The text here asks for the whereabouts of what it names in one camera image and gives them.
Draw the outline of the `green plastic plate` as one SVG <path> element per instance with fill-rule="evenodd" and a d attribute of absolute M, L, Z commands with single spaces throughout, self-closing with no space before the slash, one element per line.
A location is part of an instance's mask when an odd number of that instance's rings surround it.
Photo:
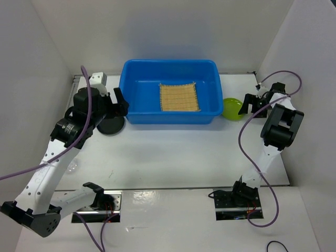
<path fill-rule="evenodd" d="M 224 110 L 222 116 L 230 121 L 240 121 L 244 115 L 238 114 L 243 103 L 236 98 L 225 98 L 223 100 Z"/>

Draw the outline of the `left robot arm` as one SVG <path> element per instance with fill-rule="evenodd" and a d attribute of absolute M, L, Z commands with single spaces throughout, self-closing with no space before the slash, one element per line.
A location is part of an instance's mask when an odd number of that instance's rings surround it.
<path fill-rule="evenodd" d="M 4 202 L 1 213 L 32 230 L 41 237 L 51 235 L 59 222 L 77 210 L 90 207 L 113 212 L 114 197 L 92 182 L 76 191 L 54 198 L 53 194 L 66 169 L 93 135 L 98 125 L 107 119 L 123 118 L 129 104 L 120 88 L 114 88 L 117 102 L 110 94 L 97 88 L 81 88 L 73 97 L 73 106 L 59 120 L 51 135 L 47 151 L 39 168 L 24 190 L 13 200 Z"/>

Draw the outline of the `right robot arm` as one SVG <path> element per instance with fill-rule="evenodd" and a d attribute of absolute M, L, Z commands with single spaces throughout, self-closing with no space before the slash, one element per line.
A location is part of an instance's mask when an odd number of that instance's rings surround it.
<path fill-rule="evenodd" d="M 256 89 L 256 95 L 245 95 L 239 114 L 246 114 L 252 105 L 253 115 L 267 120 L 260 134 L 263 143 L 259 157 L 252 162 L 252 168 L 234 183 L 230 193 L 231 203 L 238 207 L 255 206 L 253 202 L 257 200 L 263 177 L 275 157 L 292 145 L 304 118 L 304 113 L 292 105 L 285 84 L 276 82 L 269 89 L 258 84 Z"/>

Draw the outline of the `black round plate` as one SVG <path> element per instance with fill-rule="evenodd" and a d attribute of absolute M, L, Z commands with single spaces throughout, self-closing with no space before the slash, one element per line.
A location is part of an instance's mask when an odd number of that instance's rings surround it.
<path fill-rule="evenodd" d="M 124 128 L 124 125 L 124 117 L 115 117 L 110 119 L 103 119 L 97 126 L 97 129 L 104 135 L 116 135 Z"/>

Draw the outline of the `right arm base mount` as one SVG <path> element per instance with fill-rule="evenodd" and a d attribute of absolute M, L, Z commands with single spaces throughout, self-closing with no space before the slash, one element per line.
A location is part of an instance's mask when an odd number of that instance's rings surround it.
<path fill-rule="evenodd" d="M 208 194 L 208 197 L 214 202 L 217 221 L 247 219 L 250 213 L 250 219 L 263 219 L 264 217 L 259 194 L 256 194 L 254 199 L 246 199 L 232 194 L 231 190 L 214 190 Z"/>

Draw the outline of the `bamboo placemat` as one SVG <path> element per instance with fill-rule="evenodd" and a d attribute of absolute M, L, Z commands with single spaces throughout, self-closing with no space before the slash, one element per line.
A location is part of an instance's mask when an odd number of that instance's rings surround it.
<path fill-rule="evenodd" d="M 165 112 L 199 112 L 196 82 L 183 85 L 164 85 L 161 83 L 160 107 Z"/>

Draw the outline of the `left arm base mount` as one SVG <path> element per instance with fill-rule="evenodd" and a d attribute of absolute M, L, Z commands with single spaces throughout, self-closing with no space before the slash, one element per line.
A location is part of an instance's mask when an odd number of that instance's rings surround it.
<path fill-rule="evenodd" d="M 108 199 L 113 201 L 105 201 L 98 208 L 85 206 L 80 208 L 76 213 L 80 215 L 86 223 L 104 223 L 108 218 L 108 223 L 120 222 L 120 210 L 122 202 L 122 191 L 105 191 Z"/>

